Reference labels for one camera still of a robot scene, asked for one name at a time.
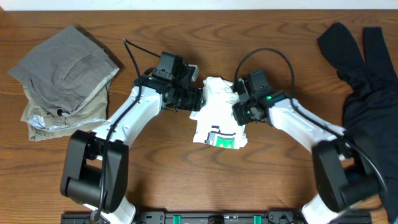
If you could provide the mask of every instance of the black cloth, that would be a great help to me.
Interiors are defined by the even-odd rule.
[[[353,89],[344,104],[343,126],[372,136],[387,195],[389,221],[398,217],[398,78],[380,27],[363,29],[364,62],[358,45],[341,23],[333,24],[319,39],[323,56],[338,77]]]

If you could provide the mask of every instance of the cable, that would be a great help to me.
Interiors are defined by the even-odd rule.
[[[95,221],[95,222],[101,216],[101,211],[102,211],[102,209],[104,207],[105,198],[106,198],[106,194],[107,194],[107,191],[105,191],[105,180],[106,180],[106,171],[105,170],[106,170],[106,161],[108,159],[109,140],[111,139],[111,136],[114,133],[114,130],[115,130],[116,126],[118,125],[118,123],[120,122],[120,120],[122,120],[124,115],[126,115],[131,110],[131,108],[139,101],[139,99],[141,97],[142,83],[140,83],[140,80],[139,80],[141,74],[139,72],[139,68],[138,68],[138,64],[136,62],[136,59],[132,55],[132,53],[131,53],[131,51],[129,49],[129,46],[127,46],[127,44],[130,44],[130,45],[132,45],[134,47],[137,47],[138,49],[143,50],[143,51],[145,51],[145,52],[147,52],[147,53],[149,53],[151,55],[160,57],[159,55],[157,55],[157,54],[155,54],[153,52],[150,52],[150,51],[148,51],[146,49],[143,49],[142,47],[137,46],[137,45],[131,43],[130,41],[126,40],[126,39],[123,39],[123,44],[126,47],[127,52],[129,52],[129,55],[130,55],[131,60],[132,60],[132,63],[134,64],[134,67],[136,68],[136,73],[137,73],[137,76],[138,76],[138,87],[139,87],[139,89],[138,89],[138,95],[136,96],[136,99],[120,114],[120,116],[114,121],[114,123],[111,124],[111,126],[109,127],[108,134],[106,135],[106,139],[105,139],[105,142],[104,142],[103,153],[102,153],[102,179],[101,179],[101,193],[99,195],[99,207],[98,207],[97,210],[94,211],[95,214],[94,214],[94,217],[93,217],[93,221]]]
[[[344,138],[343,136],[341,136],[340,134],[336,133],[334,130],[331,130],[329,127],[324,126],[320,123],[318,123],[317,121],[315,121],[314,119],[308,117],[306,114],[304,114],[303,112],[301,112],[297,106],[294,104],[293,99],[294,99],[294,95],[295,95],[295,76],[294,76],[294,71],[293,71],[293,66],[290,63],[290,61],[287,59],[287,57],[280,51],[276,50],[276,49],[272,49],[272,48],[268,48],[268,47],[263,47],[260,49],[256,49],[253,50],[252,52],[250,52],[249,54],[247,54],[242,61],[239,63],[236,71],[235,71],[235,76],[234,76],[234,81],[235,83],[238,82],[238,73],[239,73],[239,69],[241,68],[241,65],[243,64],[243,62],[248,59],[250,56],[252,56],[253,54],[260,52],[260,51],[270,51],[270,52],[274,52],[277,53],[278,55],[280,55],[285,62],[287,63],[287,66],[289,67],[290,70],[290,76],[292,79],[292,90],[290,92],[290,104],[292,105],[292,108],[294,109],[294,111],[296,111],[299,115],[301,115],[303,118],[307,119],[308,121],[310,121],[311,123],[315,124],[316,126],[318,126],[319,128],[324,129],[325,131],[329,132],[330,134],[336,136],[336,138],[339,141],[344,142],[345,144],[347,144],[350,148],[352,148],[352,150],[356,151],[359,155],[361,155],[366,162],[368,162],[368,164],[371,166],[374,174],[376,175],[376,178],[381,186],[381,190],[384,193],[384,195],[387,195],[387,186],[386,183],[384,181],[384,179],[382,178],[381,173],[379,172],[379,170],[377,169],[377,167],[374,165],[374,163],[372,162],[372,160],[370,160],[370,158],[368,157],[368,155],[366,155],[366,153],[360,149],[357,145],[355,145],[353,142],[349,141],[348,139]],[[376,208],[369,208],[369,211],[375,211],[375,210],[379,210],[380,208],[383,207],[383,204],[381,206],[378,206]]]

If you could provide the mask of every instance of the white background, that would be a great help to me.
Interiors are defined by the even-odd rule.
[[[398,0],[0,0],[6,11],[398,9]]]

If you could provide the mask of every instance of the beige cloth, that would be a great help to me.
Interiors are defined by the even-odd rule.
[[[100,91],[77,113],[69,116],[55,116],[46,112],[35,101],[30,90],[24,86],[29,99],[21,121],[25,121],[29,129],[29,140],[41,141],[73,134],[77,129],[88,131],[99,126],[106,120],[108,105],[108,82]]]

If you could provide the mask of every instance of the gray cloth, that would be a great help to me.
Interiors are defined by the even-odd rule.
[[[94,98],[81,110],[70,116],[55,116],[46,112],[37,104],[33,94],[24,86],[29,103],[25,108],[21,121],[25,121],[29,129],[29,140],[40,141],[73,134],[77,129],[88,131],[96,128],[106,120],[108,90],[110,82],[104,86]]]
[[[8,72],[45,111],[65,116],[82,109],[118,70],[103,49],[70,26],[36,46]]]

